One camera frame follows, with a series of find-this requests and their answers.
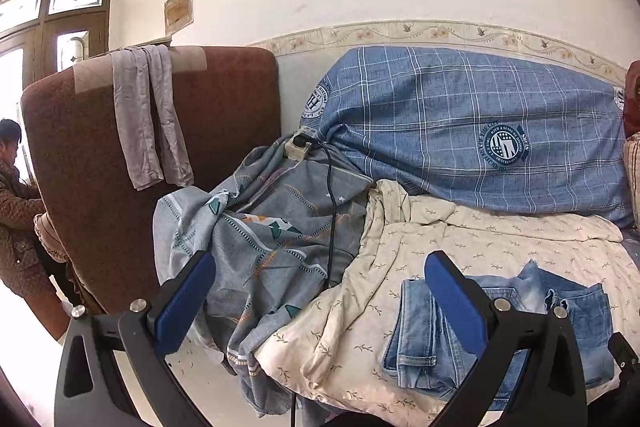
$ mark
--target circular logo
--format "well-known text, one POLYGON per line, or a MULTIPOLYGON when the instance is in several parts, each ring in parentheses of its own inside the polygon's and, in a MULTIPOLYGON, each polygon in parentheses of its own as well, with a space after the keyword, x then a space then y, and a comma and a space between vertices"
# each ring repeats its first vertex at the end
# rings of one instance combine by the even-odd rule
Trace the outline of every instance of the circular logo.
POLYGON ((613 100, 616 102, 620 111, 625 110, 625 90, 621 87, 613 87, 613 100))
POLYGON ((480 136, 482 156, 497 168, 503 168, 529 154, 529 140, 521 126, 517 129, 504 124, 484 128, 480 136))
POLYGON ((302 118, 317 118, 324 111, 324 106, 329 96, 326 89, 322 86, 316 86, 314 92, 305 103, 305 110, 302 112, 302 118))

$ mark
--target blue plaid blanket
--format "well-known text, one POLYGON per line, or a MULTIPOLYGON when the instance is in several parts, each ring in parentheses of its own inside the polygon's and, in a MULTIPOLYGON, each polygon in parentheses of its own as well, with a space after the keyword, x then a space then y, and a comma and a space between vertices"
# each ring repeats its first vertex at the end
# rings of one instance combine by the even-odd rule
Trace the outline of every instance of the blue plaid blanket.
POLYGON ((620 90, 558 66, 444 48, 347 52, 301 124, 364 174, 479 208, 633 223, 620 90))

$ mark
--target blue gripper pad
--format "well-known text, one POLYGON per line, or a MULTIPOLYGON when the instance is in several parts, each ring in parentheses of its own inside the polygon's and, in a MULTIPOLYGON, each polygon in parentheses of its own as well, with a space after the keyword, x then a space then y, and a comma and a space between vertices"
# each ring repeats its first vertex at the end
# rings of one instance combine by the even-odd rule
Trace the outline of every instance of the blue gripper pad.
POLYGON ((207 252, 156 319, 154 336, 159 358, 178 351, 215 279, 216 260, 207 252))
POLYGON ((488 343, 486 321, 436 255, 424 262, 424 280, 463 349, 480 358, 488 343))

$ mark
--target black cable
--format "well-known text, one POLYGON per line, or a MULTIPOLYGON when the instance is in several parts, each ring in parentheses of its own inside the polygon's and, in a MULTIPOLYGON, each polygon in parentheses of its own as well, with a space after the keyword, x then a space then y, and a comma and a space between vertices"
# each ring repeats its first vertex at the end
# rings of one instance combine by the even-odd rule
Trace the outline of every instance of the black cable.
POLYGON ((298 393, 291 391, 291 407, 290 407, 290 427, 296 427, 296 402, 298 393))
MULTIPOLYGON (((326 171, 326 189, 329 191, 329 197, 331 198, 332 204, 332 215, 331 215, 331 232, 329 235, 329 259, 326 263, 326 279, 324 280, 324 284, 322 285, 322 291, 329 288, 330 279, 331 279, 331 269, 334 265, 334 236, 335 236, 335 217, 338 213, 338 205, 335 202, 334 191, 331 188, 331 169, 334 167, 334 162, 331 159, 331 155, 329 154, 329 149, 324 145, 320 140, 308 136, 306 134, 299 134, 293 139, 293 145, 296 147, 306 147, 307 143, 312 143, 318 147, 321 147, 326 154, 328 169, 326 171)), ((291 406, 290 406, 290 427, 296 427, 296 405, 298 400, 298 394, 295 391, 291 391, 291 406)))

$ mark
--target floor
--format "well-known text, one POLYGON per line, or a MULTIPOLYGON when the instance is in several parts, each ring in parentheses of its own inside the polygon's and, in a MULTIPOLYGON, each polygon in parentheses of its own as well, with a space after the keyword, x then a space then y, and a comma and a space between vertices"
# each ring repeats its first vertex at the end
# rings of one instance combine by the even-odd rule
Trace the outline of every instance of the floor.
MULTIPOLYGON (((58 291, 58 295, 64 299, 62 292, 58 291)), ((3 331, 20 332, 19 335, 0 335, 0 367, 40 425, 54 427, 54 395, 62 346, 51 338, 24 300, 1 282, 0 324, 3 331)), ((116 352, 116 359, 140 418, 149 425, 162 427, 133 374, 127 355, 116 352)), ((236 378, 219 363, 212 362, 189 339, 166 360, 184 390, 214 427, 285 427, 289 424, 289 415, 258 418, 244 401, 236 378)))
MULTIPOLYGON (((161 427, 126 355, 116 353, 116 359, 140 418, 154 427, 161 427)), ((181 386, 214 427, 285 427, 289 424, 288 415, 258 418, 254 409, 244 401, 236 378, 219 363, 209 360, 204 351, 189 339, 185 339, 178 352, 166 360, 181 386)))

